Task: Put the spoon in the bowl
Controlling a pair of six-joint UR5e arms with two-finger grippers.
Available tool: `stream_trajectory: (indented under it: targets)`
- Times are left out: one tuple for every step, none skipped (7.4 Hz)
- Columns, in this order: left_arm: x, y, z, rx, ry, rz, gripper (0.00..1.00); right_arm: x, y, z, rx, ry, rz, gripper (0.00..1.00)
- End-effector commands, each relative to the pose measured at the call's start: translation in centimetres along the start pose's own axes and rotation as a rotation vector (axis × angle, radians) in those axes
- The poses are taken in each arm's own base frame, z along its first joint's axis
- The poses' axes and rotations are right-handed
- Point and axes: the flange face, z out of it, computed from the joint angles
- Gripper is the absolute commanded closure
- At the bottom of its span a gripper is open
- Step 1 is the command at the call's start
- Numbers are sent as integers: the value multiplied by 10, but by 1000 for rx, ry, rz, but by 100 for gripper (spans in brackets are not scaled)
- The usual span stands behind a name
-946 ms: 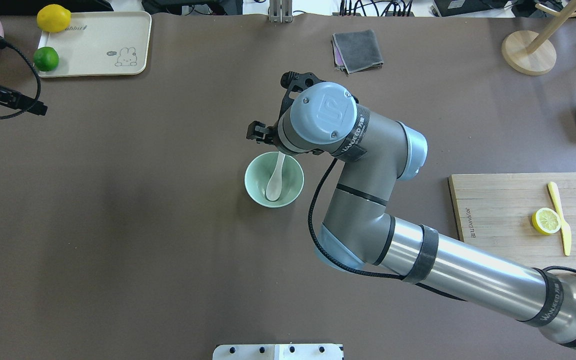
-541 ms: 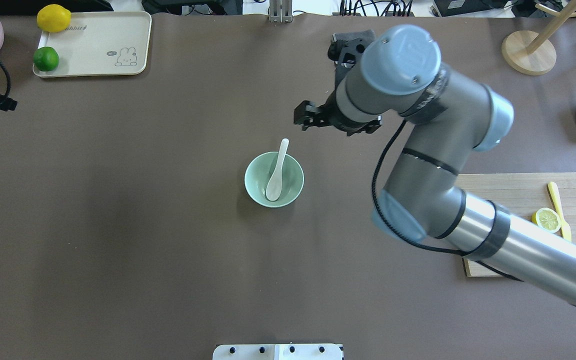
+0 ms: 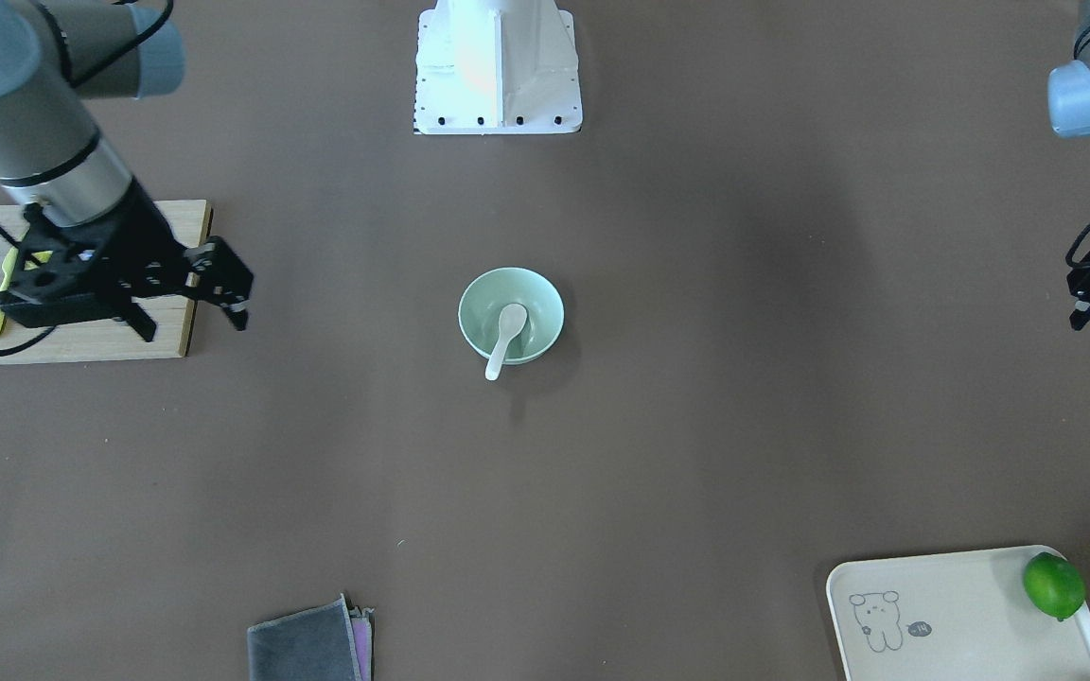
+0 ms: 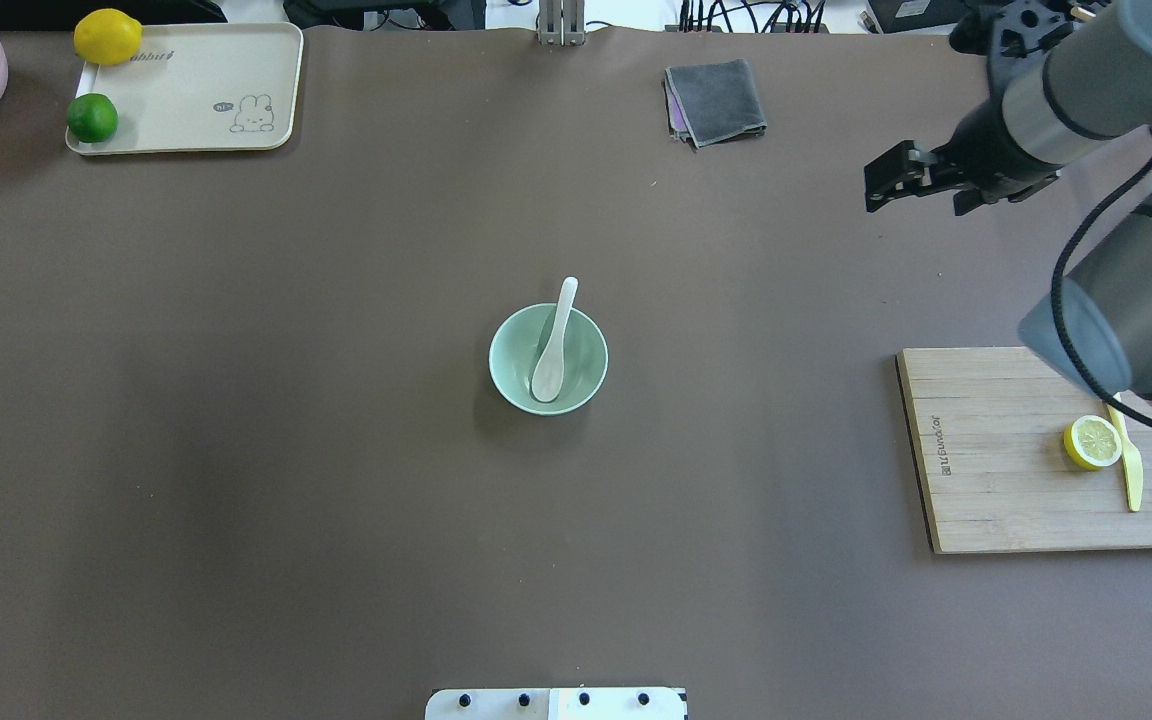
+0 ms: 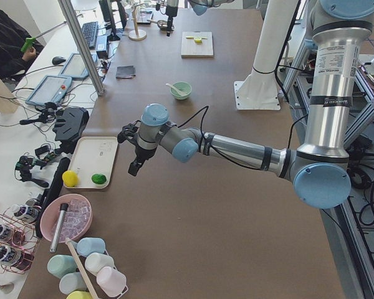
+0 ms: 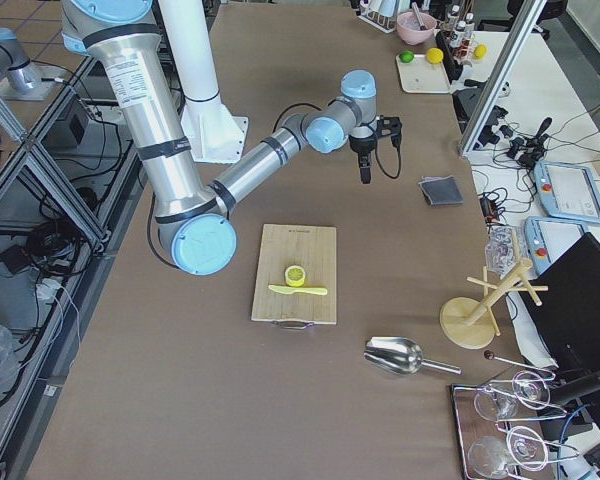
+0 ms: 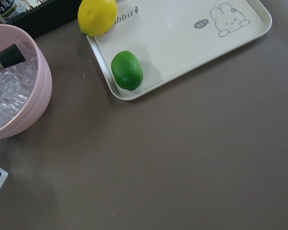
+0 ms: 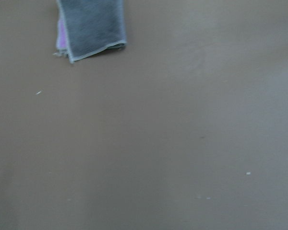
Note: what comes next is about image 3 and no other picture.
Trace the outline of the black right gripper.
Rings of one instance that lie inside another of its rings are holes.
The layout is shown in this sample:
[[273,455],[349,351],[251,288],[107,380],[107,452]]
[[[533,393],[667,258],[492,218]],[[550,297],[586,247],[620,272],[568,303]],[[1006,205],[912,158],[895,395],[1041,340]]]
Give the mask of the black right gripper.
[[23,208],[21,256],[48,252],[39,267],[19,263],[3,303],[27,328],[118,319],[152,343],[157,323],[138,299],[182,296],[223,311],[237,331],[249,324],[254,272],[225,238],[187,250],[146,189],[133,181],[112,210],[58,227],[39,203]]

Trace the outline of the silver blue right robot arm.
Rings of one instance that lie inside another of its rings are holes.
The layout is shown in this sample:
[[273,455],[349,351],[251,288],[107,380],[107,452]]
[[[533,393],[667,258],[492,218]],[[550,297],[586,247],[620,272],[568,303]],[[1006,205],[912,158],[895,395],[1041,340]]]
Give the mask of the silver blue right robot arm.
[[116,320],[152,341],[148,297],[205,301],[234,328],[249,324],[254,273],[223,238],[178,241],[85,105],[178,89],[185,44],[173,10],[0,1],[0,236],[16,253],[0,313],[39,338]]

